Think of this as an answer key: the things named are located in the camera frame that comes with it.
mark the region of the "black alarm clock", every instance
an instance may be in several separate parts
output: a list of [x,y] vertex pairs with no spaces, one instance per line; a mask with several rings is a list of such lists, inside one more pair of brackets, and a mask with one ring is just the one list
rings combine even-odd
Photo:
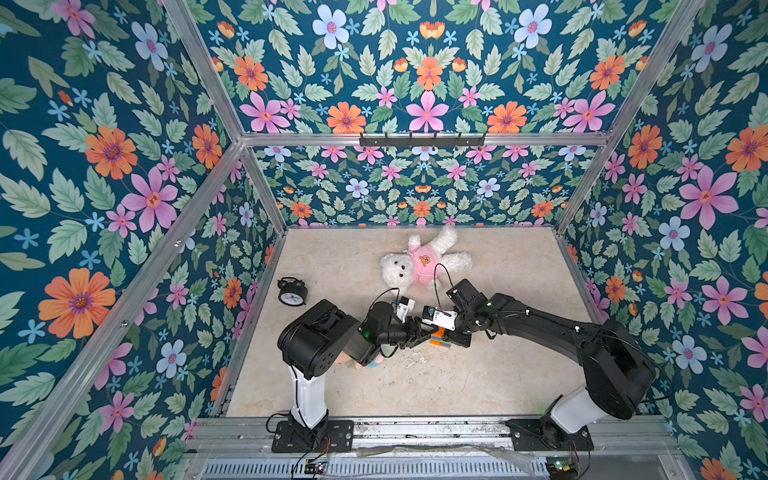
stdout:
[[308,290],[303,280],[299,280],[294,276],[284,276],[277,280],[277,288],[280,289],[278,299],[280,299],[283,305],[302,306],[306,303]]

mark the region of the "pink flower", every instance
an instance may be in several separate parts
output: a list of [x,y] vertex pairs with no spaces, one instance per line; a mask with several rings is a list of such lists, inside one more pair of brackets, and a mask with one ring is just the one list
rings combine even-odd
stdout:
[[431,90],[427,90],[422,94],[422,106],[417,104],[410,104],[406,107],[406,110],[414,118],[411,120],[411,124],[408,126],[409,130],[416,131],[421,127],[424,127],[424,133],[429,131],[429,127],[433,130],[442,130],[442,120],[438,117],[445,115],[448,111],[448,105],[439,104],[435,105],[435,94]]
[[739,208],[739,204],[733,197],[720,195],[728,191],[736,183],[737,173],[729,172],[720,175],[720,178],[714,184],[712,184],[713,176],[711,168],[702,167],[697,178],[698,188],[692,184],[680,187],[680,196],[686,200],[693,200],[693,202],[683,207],[683,211],[680,212],[680,218],[684,220],[693,218],[701,210],[699,223],[701,223],[705,230],[709,230],[714,225],[715,210],[723,214],[730,214]]
[[603,105],[602,103],[604,101],[605,90],[595,95],[592,98],[592,102],[589,104],[585,99],[579,98],[574,105],[576,114],[566,118],[563,125],[566,127],[573,127],[576,125],[574,131],[578,132],[585,131],[587,127],[592,131],[600,130],[600,127],[603,126],[603,121],[600,117],[610,114],[614,108],[616,108],[616,105],[614,104]]
[[688,282],[678,283],[677,280],[672,279],[670,283],[672,283],[672,286],[664,287],[664,292],[669,295],[667,303],[677,303],[677,308],[681,309],[685,306],[686,302],[690,302],[693,298],[690,293],[686,292],[688,290]]
[[107,217],[109,220],[112,220],[108,229],[111,232],[120,230],[120,236],[125,238],[128,236],[129,230],[136,230],[136,224],[131,222],[136,217],[136,214],[131,211],[126,212],[123,204],[119,204],[115,210],[117,210],[117,213],[107,212]]
[[526,150],[528,145],[507,145],[505,148],[507,151],[504,152],[502,157],[509,158],[512,163],[518,161],[518,158],[520,157],[528,156],[528,150]]
[[325,164],[321,165],[315,162],[315,164],[310,168],[310,171],[312,172],[313,177],[318,177],[320,180],[326,177],[328,174],[328,170],[326,170]]
[[161,227],[170,227],[170,224],[176,220],[176,209],[166,202],[176,198],[178,193],[176,187],[173,185],[163,187],[163,175],[155,168],[149,170],[148,185],[141,175],[136,174],[131,175],[131,183],[141,195],[128,194],[122,204],[134,212],[143,210],[139,218],[141,231],[152,230],[155,218]]
[[400,172],[402,168],[397,168],[395,166],[395,162],[391,162],[389,166],[382,167],[382,178],[386,178],[389,181],[392,181],[393,178],[400,178]]
[[216,235],[221,237],[222,234],[227,231],[227,219],[222,217],[221,214],[218,214],[212,218],[214,220],[214,232],[216,232]]
[[130,342],[121,343],[118,349],[114,351],[112,354],[112,359],[109,361],[107,366],[101,370],[101,373],[98,374],[98,377],[96,377],[96,383],[94,383],[96,390],[101,390],[105,385],[107,385],[110,370],[112,371],[112,375],[125,375],[125,362],[118,359],[126,356],[128,352],[131,351],[132,346],[133,345],[131,345]]
[[759,342],[751,336],[745,336],[741,339],[741,343],[746,348],[756,352],[746,359],[746,364],[754,369],[759,369],[768,362],[768,329],[764,326],[757,329],[757,338],[760,340]]
[[380,107],[382,105],[386,105],[387,107],[392,107],[392,102],[397,101],[394,88],[390,88],[389,90],[387,90],[386,87],[382,87],[381,93],[376,94],[376,98],[379,99]]
[[603,319],[603,323],[605,323],[608,320],[608,312],[605,311],[610,305],[611,305],[611,299],[608,297],[600,298],[600,290],[594,289],[592,292],[592,300],[594,300],[594,305],[598,308],[598,312],[600,312],[600,318]]
[[533,177],[536,175],[536,170],[538,170],[538,165],[533,162],[520,166],[520,173],[522,174],[523,178]]
[[606,181],[610,179],[611,182],[616,183],[618,176],[623,175],[626,171],[622,163],[624,163],[624,154],[621,154],[621,156],[617,156],[616,152],[611,154],[611,159],[605,164],[605,170],[607,170],[605,172]]
[[644,180],[645,174],[637,175],[637,177],[634,174],[629,174],[629,181],[621,188],[621,191],[627,193],[624,196],[624,202],[633,201],[635,205],[640,203],[640,195],[648,191],[648,187],[642,184]]
[[554,116],[565,118],[566,115],[572,114],[574,112],[575,103],[576,100],[568,100],[568,97],[563,98],[563,102],[561,104],[554,106]]
[[361,163],[367,161],[373,165],[377,158],[384,157],[384,152],[379,151],[379,147],[355,147],[355,150],[361,152],[357,156],[357,161]]
[[475,165],[479,164],[483,160],[491,160],[492,151],[496,150],[495,145],[484,145],[482,147],[472,147],[467,153],[467,158],[474,158]]
[[323,152],[320,153],[323,158],[331,157],[331,161],[336,163],[340,158],[346,158],[346,152],[344,147],[323,147]]
[[755,222],[755,228],[768,227],[768,208],[758,208],[755,211],[757,212],[757,216],[760,217],[760,219]]
[[746,386],[740,387],[741,394],[745,397],[739,405],[741,408],[752,410],[752,415],[755,416],[755,420],[758,423],[763,423],[768,415],[768,402],[765,400],[765,392],[763,387],[755,385],[752,389],[748,389]]
[[458,162],[453,164],[453,167],[450,167],[448,169],[448,178],[452,178],[453,180],[458,180],[461,177],[466,177],[467,172],[464,170],[467,169],[466,165],[459,166]]
[[96,38],[93,28],[89,25],[89,23],[96,22],[96,17],[88,10],[81,10],[80,7],[80,0],[58,0],[58,3],[51,5],[51,11],[61,17],[62,20],[67,21],[69,31],[74,36],[80,35],[80,31],[82,31],[87,36]]
[[154,315],[157,313],[157,305],[151,302],[151,300],[154,300],[157,298],[157,294],[160,292],[159,289],[154,289],[152,294],[147,299],[147,302],[144,304],[144,307],[141,309],[138,315],[136,315],[136,318],[134,319],[134,323],[136,325],[141,325],[144,321],[144,314],[149,313],[150,315]]
[[105,405],[101,407],[101,416],[104,417],[104,422],[101,424],[101,433],[109,430],[109,427],[116,432],[119,432],[123,428],[123,419],[128,419],[134,416],[134,408],[129,407],[131,402],[134,401],[134,394],[129,393],[123,398],[123,392],[117,392],[112,397],[112,405]]
[[746,289],[734,288],[729,291],[729,284],[726,277],[721,276],[717,279],[717,290],[711,285],[704,285],[701,287],[701,291],[704,295],[714,299],[704,302],[703,310],[705,312],[714,312],[717,310],[717,319],[723,325],[730,323],[730,314],[732,313],[739,318],[747,318],[746,308],[739,305],[738,301],[746,298]]
[[478,99],[480,98],[480,94],[478,93],[477,87],[472,88],[465,88],[462,90],[463,95],[458,98],[458,101],[464,102],[464,108],[467,108],[469,105],[477,105]]
[[703,166],[704,164],[699,162],[698,155],[694,155],[690,159],[688,157],[683,157],[683,166],[678,168],[677,172],[683,175],[683,182],[687,181],[688,177],[690,177],[691,180],[696,180],[696,177],[699,176],[698,171],[701,170]]
[[384,12],[384,8],[386,8],[386,4],[394,5],[397,3],[397,0],[377,0],[376,2],[376,8]]
[[155,165],[155,168],[157,168],[162,174],[163,174],[163,180],[168,180],[176,183],[176,176],[181,173],[181,170],[176,168],[176,159],[171,157],[170,160],[168,160],[168,157],[163,155],[160,157],[161,163]]
[[633,215],[632,213],[627,214],[626,218],[621,219],[621,222],[624,224],[621,230],[627,232],[631,237],[635,230],[637,230],[637,221],[639,219],[640,217],[637,215]]
[[293,100],[290,98],[288,101],[280,101],[280,113],[281,114],[287,114],[288,120],[293,120],[294,118],[301,118],[301,114],[299,113],[299,110],[301,110],[301,105],[294,105]]
[[278,127],[286,128],[290,126],[285,117],[277,115],[280,112],[280,102],[277,100],[270,100],[265,107],[261,95],[252,91],[250,92],[250,102],[253,104],[253,107],[248,104],[241,105],[240,111],[249,117],[254,117],[250,122],[251,130],[262,131],[266,127],[267,132],[276,134],[279,132]]
[[179,282],[178,284],[170,285],[170,295],[165,298],[165,301],[168,303],[173,303],[174,310],[179,308],[179,304],[186,305],[187,304],[187,298],[186,295],[190,292],[190,289],[184,288],[184,282]]

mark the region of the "light blue flower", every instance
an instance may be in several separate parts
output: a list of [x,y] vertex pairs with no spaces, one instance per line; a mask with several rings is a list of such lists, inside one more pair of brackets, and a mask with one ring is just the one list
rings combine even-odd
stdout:
[[99,217],[96,212],[93,213],[91,218],[85,220],[87,225],[91,225],[91,231],[96,232],[104,228],[104,217]]
[[32,245],[33,247],[36,247],[38,245],[38,243],[35,242],[35,240],[40,237],[39,233],[34,233],[33,234],[28,228],[25,228],[23,230],[23,233],[24,233],[24,235],[19,235],[18,233],[16,235],[14,235],[13,236],[13,240],[18,240],[20,242],[24,242],[24,243],[22,243],[22,248],[24,250],[27,250],[30,245]]
[[419,40],[419,33],[417,31],[409,31],[406,41],[410,42],[411,46],[416,45],[421,41]]
[[134,373],[138,373],[139,366],[144,363],[141,360],[139,360],[139,356],[136,355],[133,360],[128,362],[128,375],[132,375]]
[[127,468],[129,472],[134,470],[134,466],[139,463],[139,452],[131,452],[128,454],[128,461],[125,462],[123,468]]
[[93,101],[88,98],[88,90],[78,90],[77,88],[72,88],[72,93],[75,95],[72,100],[74,100],[76,104],[83,104],[83,107],[88,106],[88,104]]
[[128,23],[128,19],[126,18],[127,15],[125,15],[125,12],[120,10],[118,7],[114,8],[114,13],[112,14],[113,17],[115,17],[120,24]]
[[246,41],[249,39],[248,35],[250,34],[249,31],[243,30],[243,27],[237,27],[237,33],[236,35],[240,37],[240,40]]
[[28,329],[24,329],[18,333],[20,337],[27,337],[27,343],[32,344],[39,336],[45,335],[45,332],[42,331],[43,327],[45,326],[45,322],[40,322],[35,325],[35,321],[30,319],[27,322],[27,325],[29,326]]
[[161,147],[162,147],[162,148],[165,150],[165,153],[166,153],[166,154],[171,154],[171,153],[173,153],[173,151],[174,151],[174,148],[176,148],[176,147],[174,147],[174,146],[173,146],[173,145],[170,143],[170,139],[168,139],[168,138],[166,138],[166,139],[165,139],[165,143],[164,143],[164,144],[162,144],[162,145],[161,145]]
[[445,38],[442,39],[442,42],[447,43],[448,46],[450,47],[451,45],[453,45],[454,41],[456,41],[456,30],[447,31],[445,33]]
[[59,107],[53,100],[48,101],[48,104],[51,105],[51,109],[48,110],[48,113],[51,115],[56,115],[56,120],[61,121],[62,118],[69,118],[69,114],[66,113],[67,105],[62,105]]
[[87,266],[89,270],[94,269],[94,265],[98,265],[101,263],[101,260],[96,258],[98,255],[98,250],[94,250],[92,252],[88,252],[87,250],[81,250],[83,257],[85,257],[85,260],[82,260],[78,265],[80,266]]
[[344,28],[349,30],[349,33],[351,35],[354,35],[356,33],[360,33],[360,24],[359,23],[355,23],[355,21],[352,20],[352,19],[349,20],[349,23]]

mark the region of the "floor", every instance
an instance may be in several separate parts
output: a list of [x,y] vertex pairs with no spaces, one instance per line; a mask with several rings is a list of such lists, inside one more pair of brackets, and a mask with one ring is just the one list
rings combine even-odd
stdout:
[[[362,320],[359,316],[386,290],[379,259],[404,250],[413,233],[427,243],[438,231],[291,230],[227,416],[268,416],[289,409],[290,374],[276,346],[280,332],[323,298]],[[454,273],[455,283],[468,278],[488,297],[507,293],[534,308],[589,321],[551,229],[461,228],[449,253],[459,251],[469,252],[475,266]],[[276,279],[282,276],[306,282],[307,306],[278,301]],[[435,305],[434,290],[424,286],[412,286],[407,295],[416,301],[416,312]],[[451,305],[444,292],[441,302]],[[348,362],[326,375],[328,409],[343,416],[541,414],[558,395],[584,382],[581,367],[558,353],[517,337],[488,340],[482,333],[473,336],[469,349],[423,343],[398,351],[376,368],[355,369]]]

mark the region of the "teddy bear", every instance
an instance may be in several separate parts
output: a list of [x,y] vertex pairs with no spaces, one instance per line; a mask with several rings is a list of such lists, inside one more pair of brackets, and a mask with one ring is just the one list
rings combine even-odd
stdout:
[[[435,266],[440,263],[448,269],[449,273],[472,268],[472,257],[469,253],[448,253],[458,234],[451,225],[446,225],[431,242],[422,245],[419,235],[411,235],[408,239],[408,250],[404,253],[389,253],[381,260],[382,277],[390,288],[400,288],[400,294],[404,294],[413,283],[421,283],[428,288],[442,288],[440,280],[435,277]],[[442,275],[445,270],[438,267],[437,275]]]

